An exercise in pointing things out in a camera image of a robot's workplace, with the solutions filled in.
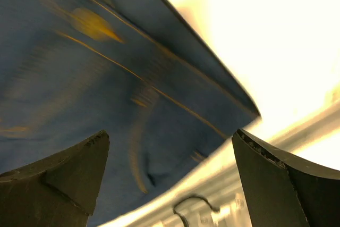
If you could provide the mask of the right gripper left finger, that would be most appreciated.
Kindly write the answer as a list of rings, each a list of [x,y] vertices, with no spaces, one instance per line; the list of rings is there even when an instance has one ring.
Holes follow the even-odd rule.
[[[82,142],[1,174],[1,226],[86,226],[109,151],[101,130]]]

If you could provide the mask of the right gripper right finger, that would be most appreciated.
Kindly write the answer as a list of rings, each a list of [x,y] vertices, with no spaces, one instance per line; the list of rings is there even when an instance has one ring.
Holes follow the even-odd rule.
[[[339,171],[237,130],[232,144],[252,226],[339,226]]]

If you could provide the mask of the dark blue denim trousers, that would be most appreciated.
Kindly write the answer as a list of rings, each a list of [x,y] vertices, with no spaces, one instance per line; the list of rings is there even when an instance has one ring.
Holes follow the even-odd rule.
[[[1,0],[1,171],[105,130],[89,226],[161,195],[259,115],[167,0]]]

